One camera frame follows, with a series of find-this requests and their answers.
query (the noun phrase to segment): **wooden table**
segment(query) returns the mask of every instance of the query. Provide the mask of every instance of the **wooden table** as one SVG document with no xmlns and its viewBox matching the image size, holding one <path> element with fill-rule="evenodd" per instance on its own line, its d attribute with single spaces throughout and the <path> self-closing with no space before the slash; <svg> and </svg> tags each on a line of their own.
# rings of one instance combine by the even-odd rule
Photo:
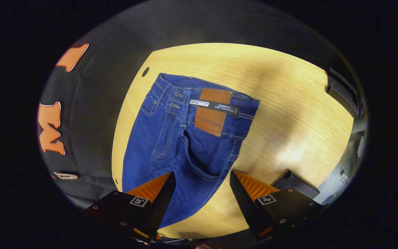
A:
<svg viewBox="0 0 398 249">
<path fill-rule="evenodd" d="M 161 72 L 198 77 L 260 100 L 232 169 L 265 183 L 290 169 L 317 187 L 348 143 L 353 118 L 326 93 L 327 74 L 321 68 L 283 52 L 242 44 L 161 49 L 152 52 L 137 72 L 117 120 L 112 175 L 120 191 L 128 137 L 145 95 Z M 170 238 L 208 238 L 247 228 L 228 174 L 197 213 L 159 233 Z"/>
</svg>

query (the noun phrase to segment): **blue jeans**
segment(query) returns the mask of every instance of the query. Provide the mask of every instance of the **blue jeans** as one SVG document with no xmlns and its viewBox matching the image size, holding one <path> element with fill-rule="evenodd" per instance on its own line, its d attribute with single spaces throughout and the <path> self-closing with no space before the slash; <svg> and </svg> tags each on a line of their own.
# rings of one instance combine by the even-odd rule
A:
<svg viewBox="0 0 398 249">
<path fill-rule="evenodd" d="M 194 126 L 202 88 L 233 92 L 221 136 Z M 176 189 L 161 226 L 196 213 L 213 196 L 239 155 L 259 100 L 194 77 L 159 74 L 145 97 L 128 140 L 123 164 L 123 192 L 173 171 Z"/>
</svg>

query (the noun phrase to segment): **brown leather label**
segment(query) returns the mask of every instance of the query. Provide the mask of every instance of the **brown leather label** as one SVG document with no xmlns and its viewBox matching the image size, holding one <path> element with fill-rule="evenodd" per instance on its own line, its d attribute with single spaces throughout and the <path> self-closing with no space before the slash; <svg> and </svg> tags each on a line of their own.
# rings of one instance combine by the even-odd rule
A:
<svg viewBox="0 0 398 249">
<path fill-rule="evenodd" d="M 232 95 L 233 93 L 230 91 L 204 88 L 202 89 L 200 99 L 229 104 Z M 224 127 L 225 117 L 225 112 L 198 107 L 195 116 L 195 127 L 220 137 Z"/>
</svg>

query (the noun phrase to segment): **denim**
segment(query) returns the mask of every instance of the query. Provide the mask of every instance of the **denim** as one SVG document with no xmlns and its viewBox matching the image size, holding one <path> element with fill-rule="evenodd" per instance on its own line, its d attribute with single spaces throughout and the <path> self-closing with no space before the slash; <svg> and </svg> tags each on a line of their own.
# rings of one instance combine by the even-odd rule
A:
<svg viewBox="0 0 398 249">
<path fill-rule="evenodd" d="M 233 92 L 220 137 L 194 127 L 202 88 Z M 176 188 L 160 228 L 196 213 L 213 196 L 239 156 L 259 100 L 194 77 L 159 74 L 142 103 L 128 140 L 123 192 L 173 171 Z"/>
</svg>

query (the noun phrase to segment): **waistband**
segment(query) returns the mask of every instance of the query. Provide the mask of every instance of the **waistband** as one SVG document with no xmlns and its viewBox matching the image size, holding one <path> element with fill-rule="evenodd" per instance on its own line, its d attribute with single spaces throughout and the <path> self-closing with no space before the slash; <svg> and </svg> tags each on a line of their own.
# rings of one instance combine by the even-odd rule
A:
<svg viewBox="0 0 398 249">
<path fill-rule="evenodd" d="M 164 73 L 158 75 L 152 86 L 152 91 L 156 95 L 156 99 L 165 106 L 167 111 L 176 113 L 180 116 L 180 120 L 187 119 L 188 117 L 187 122 L 191 123 L 191 113 L 188 112 L 190 99 L 199 99 L 203 88 L 232 92 L 229 105 L 237 106 L 239 108 L 239 115 L 237 117 L 226 115 L 222 134 L 245 138 L 256 114 L 256 110 L 259 107 L 259 100 L 213 82 L 195 77 Z"/>
</svg>

